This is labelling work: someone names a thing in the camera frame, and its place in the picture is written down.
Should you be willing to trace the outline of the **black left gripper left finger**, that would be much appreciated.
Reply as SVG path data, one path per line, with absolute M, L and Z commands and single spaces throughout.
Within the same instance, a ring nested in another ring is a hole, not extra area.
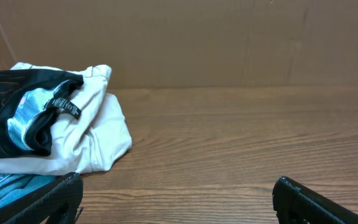
M 0 207 L 0 223 L 74 224 L 81 212 L 83 180 L 71 172 Z

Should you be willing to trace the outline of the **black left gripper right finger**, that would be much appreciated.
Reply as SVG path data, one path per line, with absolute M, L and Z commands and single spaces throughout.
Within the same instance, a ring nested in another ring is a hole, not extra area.
M 272 191 L 279 224 L 358 224 L 358 214 L 289 177 L 280 177 Z

